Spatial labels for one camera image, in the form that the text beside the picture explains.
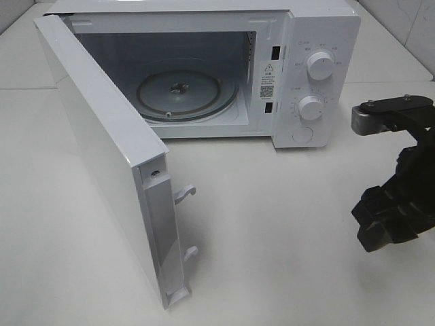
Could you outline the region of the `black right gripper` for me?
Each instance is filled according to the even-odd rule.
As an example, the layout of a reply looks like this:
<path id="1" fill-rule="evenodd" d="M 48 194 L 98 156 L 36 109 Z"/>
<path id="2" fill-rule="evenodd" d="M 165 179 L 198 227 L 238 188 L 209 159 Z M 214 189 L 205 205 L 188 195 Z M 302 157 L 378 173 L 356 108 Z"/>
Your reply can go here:
<path id="1" fill-rule="evenodd" d="M 434 227 L 434 106 L 393 111 L 386 126 L 407 131 L 416 145 L 399 154 L 390 198 L 379 186 L 361 195 L 351 214 L 359 224 L 357 239 L 367 252 L 418 238 Z"/>

